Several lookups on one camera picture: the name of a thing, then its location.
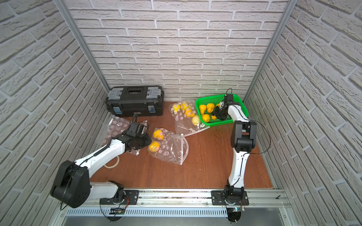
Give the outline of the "dotted zip bag with pears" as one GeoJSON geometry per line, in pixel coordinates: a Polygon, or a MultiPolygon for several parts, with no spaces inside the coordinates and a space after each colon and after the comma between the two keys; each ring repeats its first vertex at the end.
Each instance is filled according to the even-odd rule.
{"type": "MultiPolygon", "coordinates": [[[[129,121],[120,117],[113,117],[106,130],[106,136],[102,140],[102,148],[96,152],[96,154],[116,152],[116,154],[123,154],[128,151],[125,150],[124,144],[124,131],[129,128],[132,120],[129,121]]],[[[139,122],[146,126],[149,126],[147,122],[139,122]]]]}

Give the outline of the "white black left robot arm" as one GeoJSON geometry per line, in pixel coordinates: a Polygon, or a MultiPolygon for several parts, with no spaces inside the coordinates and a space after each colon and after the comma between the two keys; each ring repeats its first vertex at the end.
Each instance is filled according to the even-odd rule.
{"type": "Polygon", "coordinates": [[[128,128],[97,151],[74,162],[64,161],[57,171],[50,195],[71,208],[96,199],[121,204],[126,199],[122,184],[115,181],[93,183],[90,178],[112,159],[151,144],[149,126],[137,122],[137,118],[135,113],[128,128]]]}

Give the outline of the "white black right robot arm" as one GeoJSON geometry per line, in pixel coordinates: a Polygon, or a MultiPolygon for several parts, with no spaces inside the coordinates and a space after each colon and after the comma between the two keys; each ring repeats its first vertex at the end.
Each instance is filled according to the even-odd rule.
{"type": "Polygon", "coordinates": [[[256,145],[257,123],[251,121],[242,111],[241,104],[232,94],[226,94],[220,105],[213,112],[217,119],[232,119],[231,147],[233,148],[232,171],[224,189],[227,203],[238,202],[244,195],[244,176],[248,157],[256,145]]]}

